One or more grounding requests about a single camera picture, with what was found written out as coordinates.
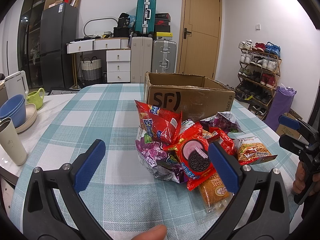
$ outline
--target purple cylindrical bag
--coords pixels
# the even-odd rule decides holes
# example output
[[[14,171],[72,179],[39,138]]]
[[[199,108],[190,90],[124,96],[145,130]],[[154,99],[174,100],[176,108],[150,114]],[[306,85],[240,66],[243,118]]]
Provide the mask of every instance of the purple cylindrical bag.
[[[292,88],[286,88],[282,84],[276,88],[275,97],[273,98],[267,118],[264,121],[265,124],[268,125],[273,131],[278,129],[279,117],[282,114],[290,111],[290,107],[296,93],[296,90]]]

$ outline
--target wooden door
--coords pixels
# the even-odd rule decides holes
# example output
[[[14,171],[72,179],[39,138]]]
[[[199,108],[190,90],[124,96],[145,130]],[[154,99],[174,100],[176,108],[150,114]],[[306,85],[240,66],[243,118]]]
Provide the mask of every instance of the wooden door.
[[[185,0],[177,72],[214,78],[221,33],[220,1]]]

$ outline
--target door frame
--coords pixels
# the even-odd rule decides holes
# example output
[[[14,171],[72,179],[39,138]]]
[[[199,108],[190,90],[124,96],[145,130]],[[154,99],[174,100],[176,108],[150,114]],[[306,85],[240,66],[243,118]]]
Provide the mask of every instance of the door frame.
[[[183,26],[184,26],[184,13],[185,13],[186,0],[182,0],[181,6],[181,20],[180,20],[180,33],[179,33],[179,46],[178,46],[178,56],[177,56],[177,65],[176,65],[176,73],[180,71],[180,60],[181,60],[181,50],[182,50],[182,39],[183,39]],[[220,0],[220,24],[219,24],[219,37],[218,37],[218,46],[217,46],[217,57],[214,63],[213,75],[212,79],[215,78],[218,58],[219,58],[219,50],[220,50],[220,39],[221,39],[221,28],[222,28],[222,0]]]

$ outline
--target blue sneaker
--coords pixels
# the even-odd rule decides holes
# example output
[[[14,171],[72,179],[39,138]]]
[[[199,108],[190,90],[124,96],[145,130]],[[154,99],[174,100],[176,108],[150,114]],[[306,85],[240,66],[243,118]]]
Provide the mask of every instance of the blue sneaker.
[[[280,52],[281,52],[281,48],[277,45],[273,45],[272,48],[270,49],[270,53],[277,55],[278,58],[280,58]]]
[[[270,41],[268,41],[268,43],[266,44],[266,48],[264,50],[265,53],[270,53],[271,48],[274,46],[273,43],[271,43]]]

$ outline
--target green mug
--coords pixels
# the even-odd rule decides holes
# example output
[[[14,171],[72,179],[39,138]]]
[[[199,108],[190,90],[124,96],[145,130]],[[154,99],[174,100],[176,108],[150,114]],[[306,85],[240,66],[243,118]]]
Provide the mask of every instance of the green mug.
[[[37,110],[42,107],[43,99],[44,99],[44,89],[43,88],[39,88],[38,91],[31,92],[27,96],[28,104],[35,104]]]

